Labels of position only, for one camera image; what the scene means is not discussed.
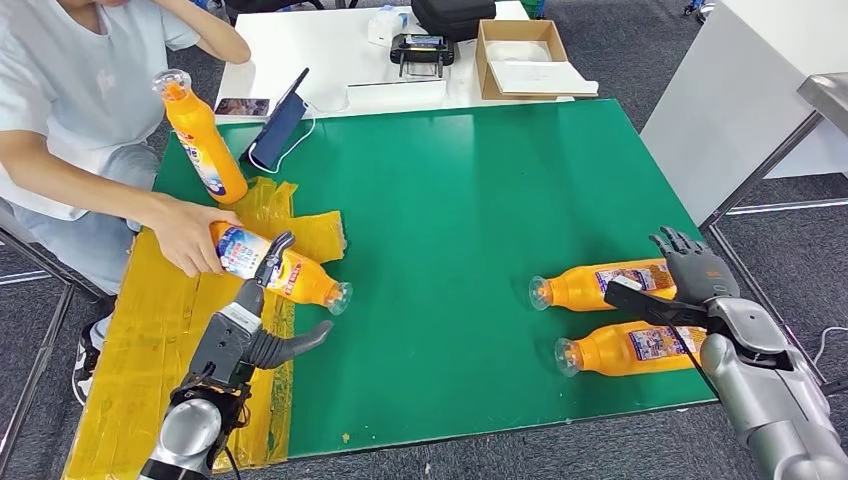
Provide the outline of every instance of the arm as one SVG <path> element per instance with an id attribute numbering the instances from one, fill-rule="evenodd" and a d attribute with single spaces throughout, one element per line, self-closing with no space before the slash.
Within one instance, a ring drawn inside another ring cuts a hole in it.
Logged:
<path id="1" fill-rule="evenodd" d="M 44 136 L 23 130 L 0 132 L 0 164 L 15 184 L 44 197 L 150 227 L 162 254 L 187 275 L 221 273 L 209 224 L 239 224 L 233 212 L 183 202 L 130 187 L 77 168 L 47 150 Z"/>
<path id="2" fill-rule="evenodd" d="M 153 0 L 200 35 L 197 46 L 215 58 L 230 63 L 250 60 L 250 47 L 227 22 L 188 0 Z"/>

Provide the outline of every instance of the light blue shirt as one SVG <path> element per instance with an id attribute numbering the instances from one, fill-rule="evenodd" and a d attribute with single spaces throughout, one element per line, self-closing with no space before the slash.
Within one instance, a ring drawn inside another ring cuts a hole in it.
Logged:
<path id="1" fill-rule="evenodd" d="M 40 133 L 51 153 L 99 175 L 114 150 L 162 121 L 151 81 L 167 68 L 165 48 L 200 36 L 150 0 L 97 8 L 102 34 L 57 0 L 0 0 L 0 131 Z M 0 196 L 56 218 L 85 213 L 17 187 L 2 166 Z"/>

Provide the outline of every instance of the smartphone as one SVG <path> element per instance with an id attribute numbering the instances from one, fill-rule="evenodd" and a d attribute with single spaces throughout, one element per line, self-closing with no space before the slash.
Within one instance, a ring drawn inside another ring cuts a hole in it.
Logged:
<path id="1" fill-rule="evenodd" d="M 240 117 L 267 117 L 271 100 L 267 98 L 222 98 L 215 108 L 215 115 Z"/>

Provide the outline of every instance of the orange bottle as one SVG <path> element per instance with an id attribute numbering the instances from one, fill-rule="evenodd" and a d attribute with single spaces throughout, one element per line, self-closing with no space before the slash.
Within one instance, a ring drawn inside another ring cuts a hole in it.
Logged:
<path id="1" fill-rule="evenodd" d="M 271 242 L 226 222 L 215 222 L 209 229 L 224 270 L 244 279 L 253 278 Z M 353 295 L 351 284 L 333 280 L 318 262 L 291 248 L 283 251 L 280 271 L 274 273 L 266 289 L 295 303 L 323 305 L 333 315 L 342 313 Z"/>
<path id="2" fill-rule="evenodd" d="M 706 330 L 677 327 L 686 346 L 700 362 Z M 692 368 L 689 355 L 669 327 L 636 321 L 608 325 L 580 340 L 560 338 L 554 356 L 566 376 L 592 370 L 612 377 Z"/>
<path id="3" fill-rule="evenodd" d="M 247 194 L 247 182 L 215 126 L 215 114 L 191 89 L 191 77 L 182 70 L 165 70 L 153 79 L 162 96 L 165 114 L 189 160 L 219 203 L 230 204 Z"/>
<path id="4" fill-rule="evenodd" d="M 530 303 L 536 310 L 544 310 L 551 305 L 576 312 L 612 310 L 613 307 L 604 302 L 604 294 L 607 284 L 619 275 L 638 282 L 642 290 L 651 295 L 670 299 L 677 293 L 665 259 L 653 258 L 574 267 L 552 279 L 533 277 L 530 280 Z"/>

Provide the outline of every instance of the yellow tape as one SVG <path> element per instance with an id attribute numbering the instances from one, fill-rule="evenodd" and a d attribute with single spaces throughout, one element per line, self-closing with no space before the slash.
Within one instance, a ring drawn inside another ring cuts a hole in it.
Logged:
<path id="1" fill-rule="evenodd" d="M 341 258 L 339 212 L 292 218 L 296 188 L 289 183 L 277 188 L 260 178 L 232 209 L 248 229 L 268 238 L 292 230 L 298 252 L 318 262 Z M 230 275 L 188 278 L 162 257 L 153 232 L 145 229 L 138 236 L 64 478 L 137 478 L 153 450 L 169 393 L 185 376 L 209 317 L 232 301 L 240 285 Z M 290 337 L 294 305 L 266 294 L 262 323 Z M 292 373 L 288 362 L 254 374 L 247 401 L 250 423 L 228 442 L 240 467 L 286 460 Z M 225 456 L 215 462 L 216 470 L 229 468 Z"/>

